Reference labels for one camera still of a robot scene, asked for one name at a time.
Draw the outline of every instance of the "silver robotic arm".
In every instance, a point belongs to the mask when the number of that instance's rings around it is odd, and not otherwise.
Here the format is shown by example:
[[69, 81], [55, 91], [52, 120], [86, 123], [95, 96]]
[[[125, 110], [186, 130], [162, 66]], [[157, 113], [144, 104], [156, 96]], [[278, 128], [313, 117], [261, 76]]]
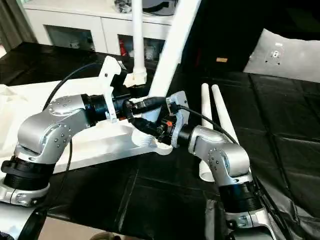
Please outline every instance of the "silver robotic arm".
[[267, 210], [262, 206], [250, 171], [247, 152], [218, 131], [197, 126], [189, 153], [205, 161], [219, 187], [230, 240], [276, 240]]
[[25, 207], [42, 201], [70, 139], [90, 126], [81, 95], [58, 98], [27, 118], [18, 131], [14, 156], [1, 167], [6, 176], [0, 180], [0, 201]]
[[47, 215], [38, 206], [57, 161], [71, 138], [105, 120], [107, 111], [102, 95], [64, 96], [22, 123], [14, 155], [1, 166], [0, 240], [38, 239]]

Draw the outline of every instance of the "floor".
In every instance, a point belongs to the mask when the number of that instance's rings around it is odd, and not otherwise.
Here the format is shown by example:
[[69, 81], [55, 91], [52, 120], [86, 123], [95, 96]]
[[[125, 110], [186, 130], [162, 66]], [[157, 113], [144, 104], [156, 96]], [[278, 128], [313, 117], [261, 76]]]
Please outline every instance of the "floor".
[[[100, 229], [47, 217], [39, 240], [90, 240], [94, 235], [103, 232]], [[122, 240], [137, 240], [116, 233], [114, 235], [120, 236]]]
[[4, 46], [0, 45], [0, 58], [2, 58], [4, 55], [6, 55], [6, 50]]

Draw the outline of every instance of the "white cylindrical rod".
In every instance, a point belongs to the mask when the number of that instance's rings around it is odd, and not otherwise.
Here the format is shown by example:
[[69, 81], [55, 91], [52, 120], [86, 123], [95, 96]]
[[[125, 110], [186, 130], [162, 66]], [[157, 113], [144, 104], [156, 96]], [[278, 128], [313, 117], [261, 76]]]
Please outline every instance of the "white cylindrical rod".
[[[201, 0], [181, 0], [178, 2], [170, 30], [162, 50], [156, 72], [151, 84], [149, 97], [166, 97], [171, 81], [185, 47]], [[142, 118], [155, 122], [160, 108], [142, 114]], [[148, 146], [152, 137], [135, 129], [132, 140], [138, 146]]]
[[[201, 113], [202, 115], [212, 120], [210, 92], [209, 85], [207, 83], [203, 83], [201, 85]], [[213, 129], [213, 125], [204, 119], [202, 119], [202, 126], [208, 129]], [[201, 162], [199, 163], [199, 177], [206, 182], [215, 181], [208, 164], [206, 164], [206, 162], [203, 160], [201, 160]]]
[[218, 85], [212, 85], [211, 89], [212, 89], [215, 107], [218, 113], [221, 127], [224, 130], [226, 130], [231, 135], [231, 137], [233, 137], [234, 140], [236, 140], [237, 143], [239, 143], [234, 126], [232, 125], [230, 116], [228, 114], [228, 110], [226, 108], [224, 99], [221, 95]]
[[138, 84], [146, 83], [147, 71], [145, 67], [145, 49], [143, 35], [143, 6], [142, 0], [132, 0], [132, 24], [133, 24], [133, 52], [134, 67], [133, 80]]

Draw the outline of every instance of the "robotic arm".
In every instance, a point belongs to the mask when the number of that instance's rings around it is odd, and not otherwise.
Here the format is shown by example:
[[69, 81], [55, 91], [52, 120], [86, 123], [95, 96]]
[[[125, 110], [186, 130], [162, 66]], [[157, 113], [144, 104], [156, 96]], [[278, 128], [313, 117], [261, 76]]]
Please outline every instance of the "robotic arm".
[[[268, 212], [255, 191], [246, 151], [221, 132], [188, 126], [189, 112], [179, 108], [188, 107], [183, 91], [137, 103], [130, 101], [132, 94], [120, 96], [112, 99], [117, 118], [128, 119], [159, 142], [175, 148], [186, 146], [189, 153], [208, 164], [232, 230], [228, 239], [276, 240]], [[107, 106], [104, 95], [64, 96], [23, 122], [14, 156], [1, 166], [6, 176], [0, 179], [0, 239], [38, 238], [46, 219], [46, 211], [38, 206], [48, 193], [55, 164], [75, 134], [107, 119]], [[154, 123], [134, 117], [161, 106], [167, 106], [176, 121], [164, 118]]]

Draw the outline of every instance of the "white bracket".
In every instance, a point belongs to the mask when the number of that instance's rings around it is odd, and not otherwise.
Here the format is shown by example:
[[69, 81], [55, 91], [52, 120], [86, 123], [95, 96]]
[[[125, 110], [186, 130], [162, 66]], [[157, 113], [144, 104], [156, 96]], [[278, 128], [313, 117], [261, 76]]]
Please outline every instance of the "white bracket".
[[118, 61], [111, 56], [106, 56], [104, 59], [102, 68], [99, 73], [99, 82], [102, 86], [102, 92], [105, 99], [106, 106], [108, 107], [108, 112], [105, 112], [106, 119], [109, 119], [111, 123], [117, 122], [116, 110], [114, 107], [114, 103], [112, 101], [112, 92], [114, 88], [110, 86], [114, 76], [120, 75], [121, 66]]

